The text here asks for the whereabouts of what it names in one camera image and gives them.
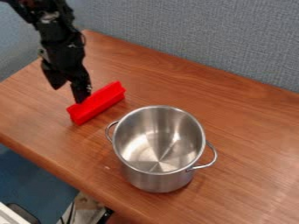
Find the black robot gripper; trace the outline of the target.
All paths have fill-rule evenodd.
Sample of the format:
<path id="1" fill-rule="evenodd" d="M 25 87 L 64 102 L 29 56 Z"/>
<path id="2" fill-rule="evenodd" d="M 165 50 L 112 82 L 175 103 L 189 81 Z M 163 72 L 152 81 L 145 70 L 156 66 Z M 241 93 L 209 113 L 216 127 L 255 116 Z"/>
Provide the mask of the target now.
<path id="1" fill-rule="evenodd" d="M 57 90 L 66 82 L 61 73 L 72 73 L 69 86 L 74 102 L 90 96 L 90 80 L 82 66 L 84 42 L 73 25 L 73 9 L 66 0 L 6 0 L 6 3 L 40 34 L 41 71 Z"/>

